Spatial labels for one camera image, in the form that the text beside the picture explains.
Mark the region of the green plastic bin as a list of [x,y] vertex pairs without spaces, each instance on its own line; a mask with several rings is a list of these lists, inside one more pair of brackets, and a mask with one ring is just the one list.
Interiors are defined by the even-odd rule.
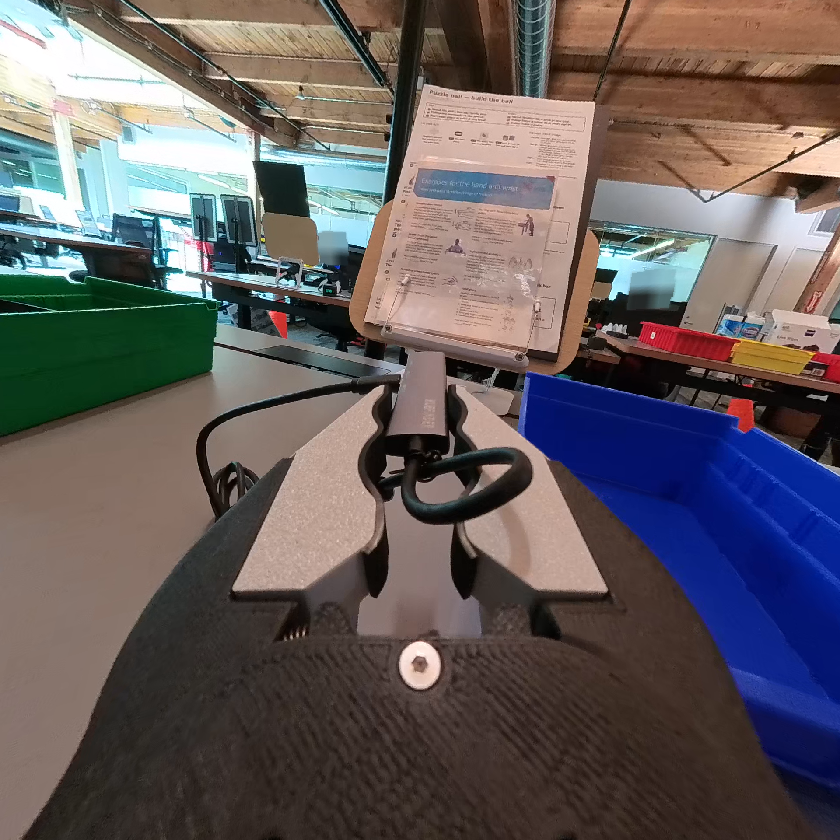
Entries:
[[212,370],[214,299],[30,273],[1,298],[3,436]]

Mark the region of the white instruction sheet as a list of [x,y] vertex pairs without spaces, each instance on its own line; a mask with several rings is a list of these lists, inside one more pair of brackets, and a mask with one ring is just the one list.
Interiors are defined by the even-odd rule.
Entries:
[[401,191],[408,166],[420,156],[463,158],[503,165],[525,165],[557,175],[553,217],[538,287],[538,320],[523,352],[476,345],[419,332],[408,341],[429,339],[447,354],[468,354],[523,368],[529,351],[543,358],[556,354],[564,320],[564,299],[574,241],[581,217],[595,104],[457,91],[427,86],[423,90],[406,158],[393,199]]

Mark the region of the computer monitor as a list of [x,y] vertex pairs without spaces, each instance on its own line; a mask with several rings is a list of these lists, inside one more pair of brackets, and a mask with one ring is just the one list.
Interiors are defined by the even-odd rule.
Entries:
[[217,240],[217,199],[211,193],[189,193],[192,235],[195,240]]
[[228,241],[234,245],[257,248],[259,237],[252,199],[249,196],[222,194],[220,201]]

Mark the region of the wooden document stand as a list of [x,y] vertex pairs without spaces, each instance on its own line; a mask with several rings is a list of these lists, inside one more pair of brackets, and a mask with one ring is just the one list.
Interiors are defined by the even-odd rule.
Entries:
[[[574,252],[570,275],[563,301],[563,326],[559,348],[556,354],[543,358],[535,350],[528,352],[528,371],[544,375],[556,375],[566,371],[578,360],[581,334],[588,305],[588,294],[595,282],[595,271],[599,250],[588,224],[595,195],[597,178],[601,163],[606,135],[611,121],[610,109],[596,104],[590,150],[587,160],[587,173],[584,180],[581,217],[574,241]],[[365,250],[360,273],[350,301],[350,319],[357,333],[366,340],[366,350],[373,350],[378,343],[398,344],[396,339],[386,340],[381,336],[382,329],[369,322],[366,312],[374,295],[375,275],[385,249],[388,226],[391,221],[393,201],[382,205],[376,215],[369,243]]]

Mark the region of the white cardboard box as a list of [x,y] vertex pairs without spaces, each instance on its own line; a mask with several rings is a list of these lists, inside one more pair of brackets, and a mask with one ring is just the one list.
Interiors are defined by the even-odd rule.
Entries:
[[835,354],[839,325],[826,316],[774,309],[763,342],[806,352]]

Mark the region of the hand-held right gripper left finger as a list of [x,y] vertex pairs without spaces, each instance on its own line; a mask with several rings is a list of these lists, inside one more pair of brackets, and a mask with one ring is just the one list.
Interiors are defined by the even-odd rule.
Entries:
[[382,435],[392,388],[378,385],[291,459],[232,585],[247,606],[291,604],[310,624],[338,607],[355,633],[387,576]]

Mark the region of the black office chair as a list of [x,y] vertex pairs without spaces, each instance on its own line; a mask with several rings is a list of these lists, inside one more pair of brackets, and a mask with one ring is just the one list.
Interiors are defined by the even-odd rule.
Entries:
[[168,291],[170,276],[182,273],[180,267],[170,265],[171,254],[175,249],[165,243],[162,221],[158,215],[113,213],[111,241],[149,252],[149,264],[145,271],[154,288]]

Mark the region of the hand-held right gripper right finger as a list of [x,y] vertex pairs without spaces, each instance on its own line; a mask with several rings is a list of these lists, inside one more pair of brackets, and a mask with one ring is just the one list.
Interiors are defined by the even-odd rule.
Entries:
[[477,603],[482,634],[493,613],[522,606],[527,616],[550,602],[593,602],[608,587],[545,455],[464,386],[448,388],[456,450],[515,448],[532,481],[499,509],[455,525],[451,574],[459,594]]

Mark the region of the silver usb hub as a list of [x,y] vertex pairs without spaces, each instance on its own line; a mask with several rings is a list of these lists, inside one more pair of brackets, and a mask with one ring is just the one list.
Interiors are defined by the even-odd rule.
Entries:
[[[402,373],[384,434],[385,455],[400,458],[403,467],[380,478],[378,488],[399,487],[406,512],[433,526],[460,524],[487,515],[519,497],[533,478],[530,457],[517,448],[476,449],[463,444],[455,454],[448,455],[455,396],[447,381],[443,354],[414,352]],[[491,466],[501,467],[501,474],[482,489],[443,502],[427,502],[418,496],[418,484],[455,474],[468,487],[478,480],[483,468]]]

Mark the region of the silver ceiling duct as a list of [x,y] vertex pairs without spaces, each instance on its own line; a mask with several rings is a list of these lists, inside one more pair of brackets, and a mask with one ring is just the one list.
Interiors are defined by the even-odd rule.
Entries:
[[555,1],[512,2],[514,83],[519,96],[547,96],[556,7]]

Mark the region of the black board document stand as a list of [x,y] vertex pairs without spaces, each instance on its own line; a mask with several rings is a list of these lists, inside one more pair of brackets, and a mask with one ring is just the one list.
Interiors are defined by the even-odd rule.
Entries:
[[319,231],[310,216],[306,176],[301,164],[254,161],[263,205],[261,226],[269,257],[293,269],[301,285],[307,266],[319,263]]

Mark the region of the black pole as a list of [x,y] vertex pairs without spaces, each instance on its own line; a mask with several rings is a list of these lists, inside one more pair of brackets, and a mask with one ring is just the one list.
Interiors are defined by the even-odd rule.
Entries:
[[385,164],[383,205],[392,201],[396,194],[412,131],[426,11],[427,1],[405,1],[404,3],[391,131]]

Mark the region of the blue plastic bin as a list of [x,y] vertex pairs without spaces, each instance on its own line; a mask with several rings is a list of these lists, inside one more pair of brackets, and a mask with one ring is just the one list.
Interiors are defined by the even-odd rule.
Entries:
[[771,761],[838,791],[838,475],[728,415],[542,374],[518,430],[672,574]]

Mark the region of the blue header laminated sheet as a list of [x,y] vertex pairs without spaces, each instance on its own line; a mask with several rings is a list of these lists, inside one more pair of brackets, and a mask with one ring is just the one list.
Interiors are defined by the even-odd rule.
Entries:
[[392,203],[366,320],[525,351],[557,185],[538,167],[420,156]]

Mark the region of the yellow bin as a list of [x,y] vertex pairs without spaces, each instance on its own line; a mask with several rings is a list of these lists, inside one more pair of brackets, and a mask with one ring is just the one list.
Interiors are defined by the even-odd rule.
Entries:
[[801,375],[814,354],[814,351],[741,339],[732,347],[730,363],[761,371]]

